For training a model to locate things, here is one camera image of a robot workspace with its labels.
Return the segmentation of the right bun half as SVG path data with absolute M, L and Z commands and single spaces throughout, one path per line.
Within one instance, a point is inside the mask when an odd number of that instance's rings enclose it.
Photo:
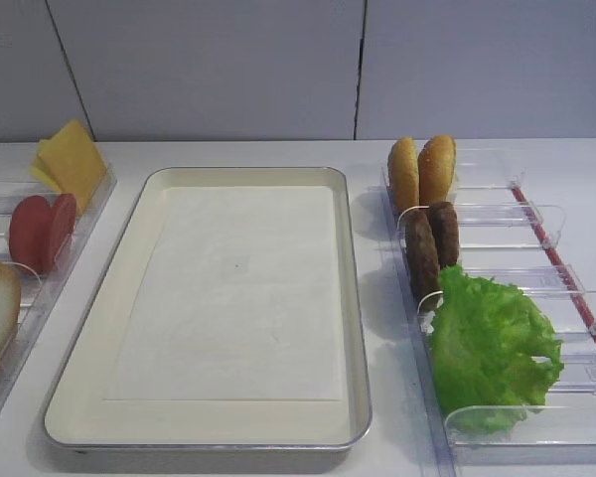
M 418 155 L 419 204 L 443 202 L 454 179 L 456 143 L 450 135 L 428 140 Z

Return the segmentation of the left bun half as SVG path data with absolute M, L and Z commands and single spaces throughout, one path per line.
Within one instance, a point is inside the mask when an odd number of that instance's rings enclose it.
M 419 205 L 417 157 L 412 137 L 398 139 L 390 149 L 387 160 L 388 181 L 398 213 Z

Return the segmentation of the red tomato slice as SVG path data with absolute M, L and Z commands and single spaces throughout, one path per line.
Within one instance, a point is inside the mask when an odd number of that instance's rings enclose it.
M 44 272 L 43 254 L 51 222 L 51 206 L 40 195 L 21 201 L 11 216 L 9 251 L 13 261 L 25 265 L 24 271 Z
M 42 253 L 43 272 L 50 272 L 55 264 L 60 250 L 75 227 L 77 203 L 75 196 L 70 193 L 61 194 L 51 207 L 51 220 L 46 232 Z

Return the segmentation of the bun half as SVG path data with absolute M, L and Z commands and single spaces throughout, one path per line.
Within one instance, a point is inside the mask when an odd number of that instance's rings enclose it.
M 387 160 L 388 181 L 398 213 L 419 205 L 417 157 L 412 137 L 398 139 L 390 149 Z
M 456 143 L 450 135 L 428 140 L 418 155 L 419 204 L 443 202 L 454 179 Z

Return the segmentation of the front yellow cheese slice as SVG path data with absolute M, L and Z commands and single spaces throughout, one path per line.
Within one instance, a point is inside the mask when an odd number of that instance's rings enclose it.
M 75 196 L 78 213 L 82 215 L 107 173 L 107 167 L 85 127 L 76 119 L 67 123 L 42 150 L 42 160 L 62 193 Z

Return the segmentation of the clear acrylic left food rack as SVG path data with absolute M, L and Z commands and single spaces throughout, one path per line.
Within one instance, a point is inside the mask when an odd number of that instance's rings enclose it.
M 115 185 L 105 165 L 82 208 L 74 191 L 0 180 L 0 402 L 11 391 Z

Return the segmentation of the front brown meat patty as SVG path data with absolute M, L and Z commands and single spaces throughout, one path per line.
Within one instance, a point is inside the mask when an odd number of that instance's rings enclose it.
M 404 235 L 411 291 L 420 310 L 428 312 L 435 308 L 439 299 L 431 293 L 440 290 L 440 267 L 432 229 L 422 209 L 406 214 Z

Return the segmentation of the white paper tray liner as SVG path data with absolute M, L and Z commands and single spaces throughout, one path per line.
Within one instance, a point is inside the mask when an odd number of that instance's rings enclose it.
M 173 188 L 113 399 L 337 400 L 332 191 Z

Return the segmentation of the rear brown meat patty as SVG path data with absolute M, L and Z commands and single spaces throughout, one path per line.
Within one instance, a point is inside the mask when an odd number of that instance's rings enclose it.
M 426 212 L 441 269 L 455 265 L 460 253 L 457 214 L 450 202 L 438 202 Z

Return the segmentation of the yellow cheese slice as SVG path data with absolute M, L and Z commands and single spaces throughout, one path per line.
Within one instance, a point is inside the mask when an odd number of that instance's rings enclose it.
M 85 127 L 76 119 L 67 123 L 42 150 L 42 160 L 62 193 L 75 196 L 78 213 L 82 215 L 107 173 L 107 167 Z
M 54 175 L 50 172 L 45 162 L 42 160 L 42 150 L 46 142 L 47 139 L 41 139 L 38 142 L 36 154 L 30 166 L 30 173 L 34 178 L 45 184 L 52 191 L 61 193 L 63 191 L 62 187 L 57 183 Z

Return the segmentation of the brown meat patty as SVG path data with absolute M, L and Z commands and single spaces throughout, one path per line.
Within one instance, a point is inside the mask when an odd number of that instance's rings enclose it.
M 411 291 L 420 310 L 428 312 L 435 308 L 439 299 L 431 293 L 440 290 L 440 267 L 432 229 L 422 209 L 406 214 L 404 235 Z
M 450 202 L 438 202 L 426 212 L 441 269 L 455 265 L 460 253 L 457 214 Z

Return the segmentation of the rear yellow cheese slice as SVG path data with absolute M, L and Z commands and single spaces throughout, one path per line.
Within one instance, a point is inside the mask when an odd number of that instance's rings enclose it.
M 57 183 L 54 175 L 50 172 L 45 162 L 42 160 L 42 150 L 46 142 L 47 139 L 41 139 L 38 142 L 36 154 L 30 166 L 30 173 L 34 178 L 45 184 L 52 191 L 61 193 L 63 191 L 62 187 Z

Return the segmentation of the rear red tomato slice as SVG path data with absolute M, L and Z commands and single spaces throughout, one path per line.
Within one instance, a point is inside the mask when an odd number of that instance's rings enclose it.
M 43 272 L 50 272 L 55 264 L 60 250 L 75 227 L 77 203 L 75 196 L 70 193 L 61 194 L 51 207 L 51 220 L 46 232 L 42 253 Z

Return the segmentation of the front red tomato slice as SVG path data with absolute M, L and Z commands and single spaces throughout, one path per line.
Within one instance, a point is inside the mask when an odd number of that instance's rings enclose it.
M 40 195 L 21 201 L 11 216 L 9 251 L 13 261 L 25 265 L 24 271 L 44 272 L 43 254 L 51 222 L 51 206 Z

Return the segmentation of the green lettuce leaf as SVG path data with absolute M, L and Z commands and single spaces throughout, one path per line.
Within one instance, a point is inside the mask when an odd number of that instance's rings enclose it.
M 428 338 L 438 403 L 469 433 L 512 428 L 543 406 L 564 369 L 549 319 L 515 285 L 440 273 L 443 302 Z

